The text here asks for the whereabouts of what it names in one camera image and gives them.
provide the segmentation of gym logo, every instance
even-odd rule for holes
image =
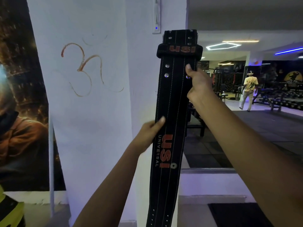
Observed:
[[[156,167],[176,169],[176,163],[168,163],[171,158],[170,148],[172,147],[172,143],[170,141],[172,140],[173,135],[163,135],[162,138],[161,136],[162,135],[158,136],[157,142]]]
[[[285,82],[288,83],[297,83],[298,81],[303,81],[303,77],[302,74],[298,71],[293,71],[288,73],[285,78],[284,78]]]
[[[171,45],[171,46],[169,46],[169,50],[171,52],[194,53],[196,51],[196,47],[176,46],[176,48],[175,48],[174,45]]]

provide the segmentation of painted om symbol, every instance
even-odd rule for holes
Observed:
[[[89,78],[90,88],[89,88],[88,93],[86,93],[85,95],[79,95],[79,94],[75,91],[75,89],[74,89],[73,85],[71,84],[71,82],[69,82],[69,84],[70,84],[72,90],[74,91],[74,93],[75,93],[78,97],[88,96],[88,95],[91,93],[91,90],[92,90],[92,79],[91,79],[91,77],[89,76],[89,74],[87,74],[85,71],[83,71],[83,68],[85,67],[85,65],[87,64],[87,62],[89,62],[89,60],[91,60],[91,59],[94,58],[94,57],[98,57],[98,58],[100,59],[100,77],[101,77],[102,84],[104,85],[104,81],[103,81],[103,79],[102,79],[102,59],[101,59],[101,57],[100,57],[99,55],[92,55],[92,56],[90,56],[89,58],[87,58],[87,59],[85,60],[85,54],[84,54],[83,48],[82,48],[80,45],[76,44],[76,43],[68,43],[67,45],[65,45],[65,46],[63,47],[63,49],[62,49],[61,57],[64,57],[64,50],[66,49],[67,46],[69,46],[69,45],[71,45],[71,44],[78,46],[78,47],[80,48],[81,52],[82,52],[82,61],[81,61],[81,64],[80,64],[79,68],[77,69],[77,72],[83,72],[83,73]]]

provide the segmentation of weightlifting belt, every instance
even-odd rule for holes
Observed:
[[[195,70],[203,48],[197,45],[196,30],[165,31],[158,46],[161,58],[155,121],[166,122],[153,142],[147,227],[170,227],[174,213],[185,130],[187,126],[187,93],[192,87],[185,73],[190,64]]]

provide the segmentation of poster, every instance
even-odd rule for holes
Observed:
[[[48,191],[48,101],[26,0],[0,0],[0,185]],[[65,190],[54,141],[55,190]]]

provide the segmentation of orange lettering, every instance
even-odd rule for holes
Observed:
[[[172,140],[172,135],[163,135],[162,148],[171,148],[172,147],[171,143],[166,142],[167,140]]]
[[[171,46],[169,46],[169,50],[172,52],[178,52],[178,51],[180,51],[180,46],[176,46],[176,48],[175,48],[173,45],[171,45]]]
[[[161,161],[162,162],[169,161],[170,160],[170,155],[171,155],[170,150],[165,151],[165,149],[163,149],[161,151],[161,156],[160,156]]]
[[[189,53],[190,52],[190,47],[184,46],[181,48],[181,52],[183,53]]]
[[[160,163],[161,168],[169,168],[169,163]]]

